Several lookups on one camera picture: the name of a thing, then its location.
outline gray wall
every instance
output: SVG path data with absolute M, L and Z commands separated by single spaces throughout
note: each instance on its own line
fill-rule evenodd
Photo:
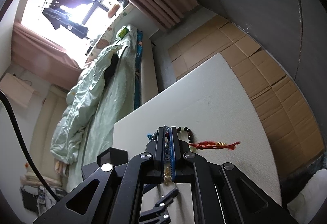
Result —
M 274 56 L 298 84 L 327 139 L 327 14 L 320 1 L 198 1 L 241 27 Z

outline gray floor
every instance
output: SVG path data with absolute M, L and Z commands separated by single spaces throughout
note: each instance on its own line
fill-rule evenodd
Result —
M 153 47 L 153 59 L 159 92 L 162 92 L 176 82 L 174 70 L 168 55 L 168 49 L 215 15 L 214 12 L 200 7 L 172 31 L 164 33 L 159 37 L 158 35 L 154 35 L 150 38 L 156 45 Z

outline bed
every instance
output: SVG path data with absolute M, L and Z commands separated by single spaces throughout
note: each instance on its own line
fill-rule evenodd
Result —
M 143 35 L 142 49 L 140 62 L 140 105 L 145 104 L 158 94 L 151 41 L 146 35 Z M 112 89 L 110 89 L 110 82 L 114 81 L 116 75 L 117 72 L 115 72 L 111 79 L 106 79 L 109 85 L 104 88 L 96 112 L 85 128 L 78 151 L 77 162 L 69 166 L 68 178 L 60 177 L 54 173 L 55 159 L 50 153 L 55 124 L 61 120 L 66 107 L 66 94 L 57 87 L 51 87 L 37 120 L 30 147 L 32 159 L 41 174 L 47 177 L 48 182 L 54 181 L 54 185 L 62 186 L 68 192 L 71 191 L 82 182 L 81 166 L 96 161 L 98 154 L 112 146 L 113 124 L 125 117 L 128 112 L 128 110 L 121 110 L 116 113 L 110 104 L 110 97 L 115 96 Z M 128 83 L 123 83 L 120 89 L 123 89 L 126 85 Z M 108 128 L 110 123 L 113 123 L 112 131 L 109 131 L 110 129 Z M 31 177 L 33 172 L 28 169 L 27 175 Z

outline black cable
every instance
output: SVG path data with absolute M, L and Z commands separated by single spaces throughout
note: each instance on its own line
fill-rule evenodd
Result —
M 0 89 L 0 101 L 3 103 L 4 107 L 6 108 L 6 111 L 9 115 L 12 127 L 14 128 L 14 131 L 16 133 L 17 136 L 17 140 L 19 142 L 19 145 L 24 153 L 24 156 L 27 160 L 27 162 L 29 163 L 30 167 L 32 168 L 33 172 L 35 173 L 35 175 L 39 178 L 40 182 L 43 184 L 43 186 L 45 187 L 45 189 L 47 189 L 47 191 L 53 196 L 53 198 L 58 202 L 60 199 L 58 198 L 58 196 L 51 190 L 50 186 L 47 184 L 47 182 L 44 180 L 44 178 L 42 177 L 42 175 L 40 174 L 40 172 L 38 171 L 38 169 L 36 168 L 31 156 L 29 155 L 29 152 L 26 148 L 24 139 L 22 138 L 22 134 L 19 130 L 19 126 L 16 120 L 16 117 L 14 115 L 14 111 L 12 110 L 12 107 L 10 105 L 9 100 L 7 99 L 7 97 L 4 95 L 4 93 L 1 91 Z

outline tabletop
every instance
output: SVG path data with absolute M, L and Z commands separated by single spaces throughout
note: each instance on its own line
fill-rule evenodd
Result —
M 281 205 L 279 179 L 267 136 L 249 97 L 220 53 L 117 122 L 113 147 L 127 150 L 131 158 L 144 152 L 147 134 L 164 125 L 189 127 L 194 142 L 240 141 L 235 150 L 196 152 L 212 163 L 232 162 Z M 187 141 L 187 134 L 182 133 L 179 139 Z M 152 208 L 161 195 L 175 187 L 180 196 L 168 207 L 172 223 L 194 223 L 189 183 L 161 184 L 152 189 L 143 195 L 142 211 Z

